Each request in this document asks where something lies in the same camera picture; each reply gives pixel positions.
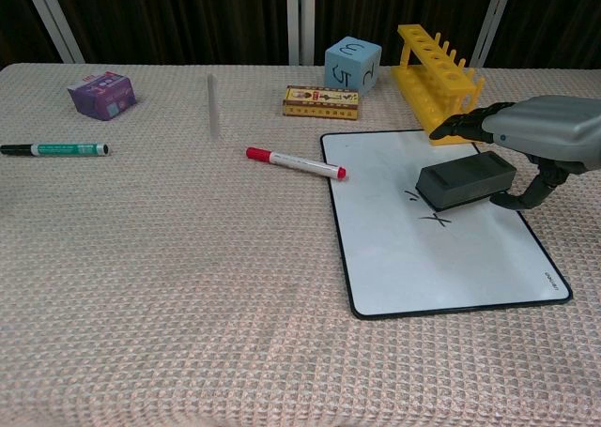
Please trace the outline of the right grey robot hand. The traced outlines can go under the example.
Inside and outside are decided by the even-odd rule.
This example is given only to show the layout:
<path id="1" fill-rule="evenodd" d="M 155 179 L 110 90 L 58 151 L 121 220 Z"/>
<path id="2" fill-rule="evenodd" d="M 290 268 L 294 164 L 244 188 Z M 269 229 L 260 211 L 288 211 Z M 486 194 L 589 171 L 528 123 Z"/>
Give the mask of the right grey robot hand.
<path id="1" fill-rule="evenodd" d="M 511 209 L 540 206 L 570 175 L 600 168 L 600 100 L 544 95 L 498 102 L 454 114 L 429 133 L 431 140 L 459 136 L 524 154 L 539 174 L 520 195 L 494 194 L 490 202 Z"/>

